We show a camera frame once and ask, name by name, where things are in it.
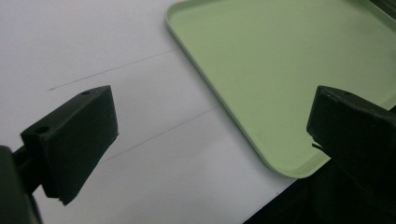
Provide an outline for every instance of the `white tabletop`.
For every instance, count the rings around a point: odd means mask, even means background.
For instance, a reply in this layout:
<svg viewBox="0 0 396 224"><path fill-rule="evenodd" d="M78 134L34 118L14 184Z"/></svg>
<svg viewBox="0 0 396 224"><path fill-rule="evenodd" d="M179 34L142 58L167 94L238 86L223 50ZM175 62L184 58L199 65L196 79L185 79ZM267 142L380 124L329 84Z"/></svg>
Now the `white tabletop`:
<svg viewBox="0 0 396 224"><path fill-rule="evenodd" d="M35 192L45 223L242 223L294 181L265 167L168 32L175 2L0 4L1 145L82 91L113 91L118 139L69 205Z"/></svg>

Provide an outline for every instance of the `light green plastic tray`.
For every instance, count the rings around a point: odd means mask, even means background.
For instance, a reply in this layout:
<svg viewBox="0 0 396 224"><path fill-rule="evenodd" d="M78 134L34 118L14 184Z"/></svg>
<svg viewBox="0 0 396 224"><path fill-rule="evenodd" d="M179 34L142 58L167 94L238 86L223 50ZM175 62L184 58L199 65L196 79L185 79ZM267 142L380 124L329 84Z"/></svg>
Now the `light green plastic tray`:
<svg viewBox="0 0 396 224"><path fill-rule="evenodd" d="M318 85L396 105L396 29L368 1L190 0L167 24L272 170L312 175L329 158L306 133Z"/></svg>

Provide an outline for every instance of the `screw hole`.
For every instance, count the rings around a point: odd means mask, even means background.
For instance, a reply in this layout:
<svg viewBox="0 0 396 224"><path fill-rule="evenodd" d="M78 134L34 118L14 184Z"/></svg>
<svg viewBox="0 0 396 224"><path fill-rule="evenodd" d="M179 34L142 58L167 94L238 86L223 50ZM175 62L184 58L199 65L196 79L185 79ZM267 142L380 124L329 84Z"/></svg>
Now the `screw hole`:
<svg viewBox="0 0 396 224"><path fill-rule="evenodd" d="M50 128L49 127L40 127L35 130L36 133L46 133Z"/></svg>

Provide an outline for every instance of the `green tray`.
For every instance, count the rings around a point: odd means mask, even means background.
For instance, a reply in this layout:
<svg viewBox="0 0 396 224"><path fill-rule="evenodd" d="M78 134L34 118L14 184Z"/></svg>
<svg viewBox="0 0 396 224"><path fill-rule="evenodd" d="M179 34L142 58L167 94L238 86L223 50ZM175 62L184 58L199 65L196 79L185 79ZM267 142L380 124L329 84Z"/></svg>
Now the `green tray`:
<svg viewBox="0 0 396 224"><path fill-rule="evenodd" d="M329 158L306 133L318 85L396 105L396 29L368 1L190 0L166 20L272 170L312 175Z"/></svg>

